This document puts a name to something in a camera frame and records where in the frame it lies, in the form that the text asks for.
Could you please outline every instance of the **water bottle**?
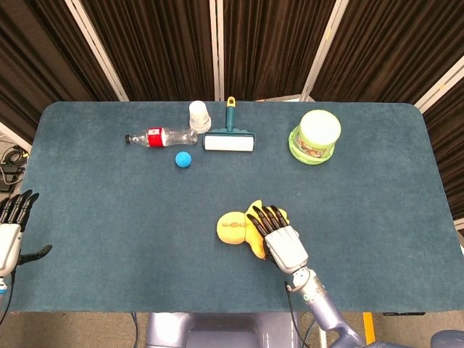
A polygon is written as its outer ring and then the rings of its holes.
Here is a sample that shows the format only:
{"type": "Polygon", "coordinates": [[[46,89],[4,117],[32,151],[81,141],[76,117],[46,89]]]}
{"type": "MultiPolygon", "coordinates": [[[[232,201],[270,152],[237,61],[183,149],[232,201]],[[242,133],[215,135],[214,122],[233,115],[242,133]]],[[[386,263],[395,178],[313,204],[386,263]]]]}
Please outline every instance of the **water bottle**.
{"type": "Polygon", "coordinates": [[[139,136],[126,134],[127,144],[138,144],[145,147],[166,147],[171,145],[193,145],[198,140],[198,133],[189,129],[174,129],[165,127],[148,128],[139,136]]]}

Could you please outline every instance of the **red bottle label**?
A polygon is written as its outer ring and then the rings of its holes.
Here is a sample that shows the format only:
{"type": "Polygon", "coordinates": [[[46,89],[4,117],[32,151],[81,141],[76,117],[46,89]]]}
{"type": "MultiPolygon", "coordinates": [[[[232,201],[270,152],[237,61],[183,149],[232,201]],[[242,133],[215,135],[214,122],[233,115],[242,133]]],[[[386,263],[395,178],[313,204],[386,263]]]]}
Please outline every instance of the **red bottle label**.
{"type": "Polygon", "coordinates": [[[161,132],[162,127],[148,128],[148,145],[150,147],[163,147],[161,132]]]}

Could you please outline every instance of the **brown curtain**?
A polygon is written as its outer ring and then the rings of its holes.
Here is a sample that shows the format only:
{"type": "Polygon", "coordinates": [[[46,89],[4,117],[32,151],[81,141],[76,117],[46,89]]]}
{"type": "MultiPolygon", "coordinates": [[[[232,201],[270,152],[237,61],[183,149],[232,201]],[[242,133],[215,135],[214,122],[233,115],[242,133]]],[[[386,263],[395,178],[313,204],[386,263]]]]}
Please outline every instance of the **brown curtain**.
{"type": "Polygon", "coordinates": [[[59,100],[116,100],[63,1],[0,1],[0,121],[32,141],[59,100]]]}
{"type": "Polygon", "coordinates": [[[300,94],[334,0],[225,0],[225,94],[300,94]]]}
{"type": "Polygon", "coordinates": [[[311,97],[415,103],[464,55],[464,1],[350,1],[311,97]]]}
{"type": "Polygon", "coordinates": [[[130,100],[214,100],[208,0],[83,5],[130,100]]]}
{"type": "Polygon", "coordinates": [[[453,218],[464,218],[464,80],[424,113],[453,218]]]}

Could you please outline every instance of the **small blue ball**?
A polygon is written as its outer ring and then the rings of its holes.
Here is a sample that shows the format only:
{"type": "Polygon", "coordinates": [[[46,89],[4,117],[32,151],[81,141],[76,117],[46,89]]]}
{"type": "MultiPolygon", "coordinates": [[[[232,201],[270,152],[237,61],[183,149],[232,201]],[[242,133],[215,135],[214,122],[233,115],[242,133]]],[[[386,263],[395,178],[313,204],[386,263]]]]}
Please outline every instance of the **small blue ball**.
{"type": "Polygon", "coordinates": [[[186,151],[181,151],[175,156],[175,163],[181,168],[187,168],[191,163],[191,156],[186,151]]]}

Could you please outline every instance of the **round container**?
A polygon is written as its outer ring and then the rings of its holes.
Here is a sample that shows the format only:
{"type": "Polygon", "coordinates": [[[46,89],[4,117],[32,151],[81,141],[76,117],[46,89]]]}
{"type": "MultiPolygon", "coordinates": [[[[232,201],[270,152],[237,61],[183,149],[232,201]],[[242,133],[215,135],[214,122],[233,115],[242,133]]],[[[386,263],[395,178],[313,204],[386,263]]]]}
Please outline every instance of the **round container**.
{"type": "Polygon", "coordinates": [[[331,158],[340,133],[340,122],[333,114],[309,111],[290,133],[290,152],[303,163],[318,165],[331,158]]]}
{"type": "Polygon", "coordinates": [[[211,128],[211,117],[203,101],[193,101],[188,110],[190,112],[190,128],[196,130],[198,134],[207,132],[211,128]]]}

